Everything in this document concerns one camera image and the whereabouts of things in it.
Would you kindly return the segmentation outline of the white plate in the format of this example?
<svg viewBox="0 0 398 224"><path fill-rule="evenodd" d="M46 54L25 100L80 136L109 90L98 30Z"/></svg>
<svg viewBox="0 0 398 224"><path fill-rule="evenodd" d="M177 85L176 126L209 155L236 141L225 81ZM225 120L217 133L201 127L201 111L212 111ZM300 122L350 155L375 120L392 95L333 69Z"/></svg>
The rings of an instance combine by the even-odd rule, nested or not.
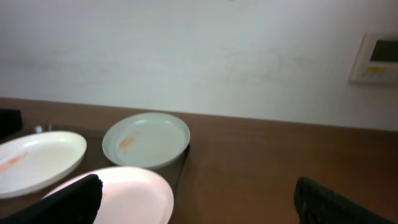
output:
<svg viewBox="0 0 398 224"><path fill-rule="evenodd" d="M31 194L79 166L86 139L69 131L30 134L1 144L1 198Z"/></svg>

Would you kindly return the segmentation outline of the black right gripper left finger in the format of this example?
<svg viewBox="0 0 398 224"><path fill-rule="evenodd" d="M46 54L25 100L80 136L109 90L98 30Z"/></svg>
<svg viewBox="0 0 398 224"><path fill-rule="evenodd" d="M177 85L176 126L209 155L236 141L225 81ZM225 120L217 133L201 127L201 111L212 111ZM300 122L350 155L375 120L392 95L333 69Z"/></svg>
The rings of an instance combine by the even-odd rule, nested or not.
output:
<svg viewBox="0 0 398 224"><path fill-rule="evenodd" d="M68 185L1 224L92 224L100 209L103 183L96 174Z"/></svg>

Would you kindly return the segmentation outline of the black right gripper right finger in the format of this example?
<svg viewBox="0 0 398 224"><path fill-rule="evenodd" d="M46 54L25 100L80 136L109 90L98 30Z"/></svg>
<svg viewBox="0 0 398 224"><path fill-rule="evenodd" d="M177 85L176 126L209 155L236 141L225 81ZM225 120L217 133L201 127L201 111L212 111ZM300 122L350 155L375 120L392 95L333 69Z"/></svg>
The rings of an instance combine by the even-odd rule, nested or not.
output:
<svg viewBox="0 0 398 224"><path fill-rule="evenodd" d="M300 224L393 224L308 177L299 177L294 205Z"/></svg>

